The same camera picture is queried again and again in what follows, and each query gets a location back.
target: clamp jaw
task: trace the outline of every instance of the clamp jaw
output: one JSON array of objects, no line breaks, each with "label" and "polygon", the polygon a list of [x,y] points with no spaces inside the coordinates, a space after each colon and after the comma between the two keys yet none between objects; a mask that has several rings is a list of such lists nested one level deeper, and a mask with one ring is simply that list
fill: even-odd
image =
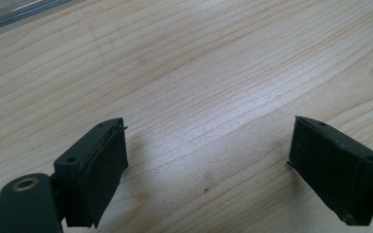
[{"label": "clamp jaw", "polygon": [[55,172],[29,174],[0,193],[0,232],[62,232],[98,226],[128,167],[122,118],[99,123],[58,157]]},{"label": "clamp jaw", "polygon": [[298,116],[288,164],[342,221],[369,225],[373,150],[323,122]]}]

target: black plastic bracket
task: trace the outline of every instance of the black plastic bracket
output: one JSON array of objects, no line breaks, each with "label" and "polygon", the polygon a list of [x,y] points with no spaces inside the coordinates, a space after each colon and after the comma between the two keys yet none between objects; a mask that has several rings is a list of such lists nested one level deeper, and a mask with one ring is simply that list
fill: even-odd
[{"label": "black plastic bracket", "polygon": [[335,128],[298,116],[288,164],[348,225],[373,217],[373,150]]},{"label": "black plastic bracket", "polygon": [[122,118],[87,132],[54,162],[55,173],[30,174],[0,193],[0,232],[62,232],[68,226],[98,226],[128,167]]}]

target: wooden table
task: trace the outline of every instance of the wooden table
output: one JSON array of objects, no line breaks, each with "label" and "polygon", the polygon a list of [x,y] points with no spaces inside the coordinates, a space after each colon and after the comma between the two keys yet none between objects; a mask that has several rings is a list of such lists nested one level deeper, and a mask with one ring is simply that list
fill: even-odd
[{"label": "wooden table", "polygon": [[86,0],[0,35],[0,188],[123,117],[98,230],[373,232],[286,165],[294,116],[373,149],[373,0]]}]

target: wood grain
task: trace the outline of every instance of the wood grain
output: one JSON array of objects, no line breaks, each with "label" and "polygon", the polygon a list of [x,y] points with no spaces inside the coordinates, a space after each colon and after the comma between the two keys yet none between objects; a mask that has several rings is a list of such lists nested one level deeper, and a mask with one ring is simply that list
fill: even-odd
[{"label": "wood grain", "polygon": [[286,165],[294,116],[373,149],[373,0],[86,0],[0,35],[0,188],[123,117],[98,230],[373,232]]}]

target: screw hole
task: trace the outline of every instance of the screw hole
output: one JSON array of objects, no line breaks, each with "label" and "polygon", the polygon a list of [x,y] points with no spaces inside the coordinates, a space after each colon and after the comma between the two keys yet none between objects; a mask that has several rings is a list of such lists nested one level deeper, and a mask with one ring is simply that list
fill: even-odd
[{"label": "screw hole", "polygon": [[23,179],[22,181],[15,183],[13,186],[13,190],[15,191],[24,191],[27,190],[33,186],[35,186],[38,183],[38,179],[36,178],[26,178]]},{"label": "screw hole", "polygon": [[365,157],[367,160],[369,160],[369,161],[372,161],[373,162],[373,156],[366,156]]},{"label": "screw hole", "polygon": [[77,158],[76,157],[69,157],[68,159],[66,159],[66,161],[70,162],[70,163],[73,163],[73,162],[77,161]]}]

